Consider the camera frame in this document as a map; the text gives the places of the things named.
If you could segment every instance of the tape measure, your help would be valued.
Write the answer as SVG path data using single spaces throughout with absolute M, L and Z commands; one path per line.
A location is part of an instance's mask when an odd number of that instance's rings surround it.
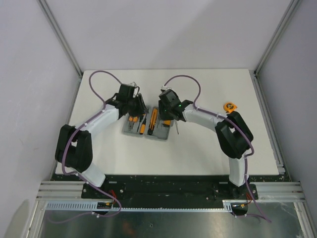
M 225 105 L 223 105 L 223 109 L 228 112 L 228 113 L 232 113 L 234 110 L 236 110 L 238 107 L 236 105 L 234 105 L 233 103 L 229 102 L 226 103 Z

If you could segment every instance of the white wall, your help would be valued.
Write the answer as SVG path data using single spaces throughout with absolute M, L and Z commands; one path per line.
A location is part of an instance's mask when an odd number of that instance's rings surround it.
M 0 52 L 0 237 L 13 219 L 13 238 L 52 169 L 77 76 L 35 0 L 0 1 Z
M 83 70 L 254 69 L 290 0 L 48 0 Z
M 302 2 L 260 73 L 285 162 L 317 223 L 317 1 Z

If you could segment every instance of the white table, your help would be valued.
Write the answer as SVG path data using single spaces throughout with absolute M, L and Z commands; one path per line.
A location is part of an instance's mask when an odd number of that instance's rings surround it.
M 84 73 L 70 125 L 89 118 L 102 105 L 88 84 L 93 70 Z M 109 70 L 123 83 L 136 82 L 146 105 L 157 106 L 161 86 L 172 76 L 187 74 L 196 78 L 202 93 L 200 107 L 224 113 L 223 105 L 238 106 L 254 135 L 255 154 L 249 158 L 249 174 L 277 175 L 273 150 L 264 125 L 258 100 L 247 69 L 161 69 Z M 93 76 L 93 87 L 104 99 L 119 90 L 119 84 L 105 73 Z M 194 100 L 198 87 L 188 78 L 169 83 L 180 100 Z M 93 140 L 93 161 L 105 174 L 126 175 L 227 175 L 229 163 L 217 136 L 211 130 L 189 123 L 178 123 L 179 135 L 172 127 L 166 142 L 132 137 L 121 133 L 125 118 L 108 127 Z M 56 173 L 61 174 L 60 163 Z

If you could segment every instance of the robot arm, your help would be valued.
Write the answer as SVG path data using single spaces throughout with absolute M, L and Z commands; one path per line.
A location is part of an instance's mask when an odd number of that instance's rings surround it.
M 237 187 L 242 186 L 245 183 L 245 163 L 241 158 L 249 149 L 243 136 L 235 131 L 230 123 L 219 118 L 218 113 L 197 110 L 193 102 L 188 100 L 181 102 L 177 94 L 171 89 L 163 91 L 159 98 L 159 114 L 162 120 L 174 119 L 193 122 L 211 129 L 217 134 L 222 151 L 229 157 L 229 180 Z M 234 122 L 250 141 L 253 140 L 252 133 L 238 112 L 222 116 Z
M 129 113 L 136 117 L 146 113 L 146 107 L 142 95 L 139 94 L 139 87 L 121 84 L 119 92 L 106 101 L 106 108 L 89 123 L 80 123 L 75 126 L 64 125 L 60 129 L 55 159 L 62 163 L 66 145 L 71 135 L 81 125 L 84 126 L 76 133 L 66 154 L 65 166 L 76 170 L 88 182 L 100 187 L 105 180 L 105 175 L 92 162 L 93 147 L 92 138 L 103 131 L 107 126 Z

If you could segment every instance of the gray toolbox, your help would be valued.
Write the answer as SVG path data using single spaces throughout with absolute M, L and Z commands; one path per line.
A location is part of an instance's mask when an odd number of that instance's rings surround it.
M 173 120 L 160 120 L 158 107 L 146 107 L 149 113 L 144 116 L 139 118 L 133 118 L 130 115 L 127 116 L 122 133 L 131 136 L 144 136 L 149 139 L 166 141 L 168 139 L 169 130 L 173 126 Z

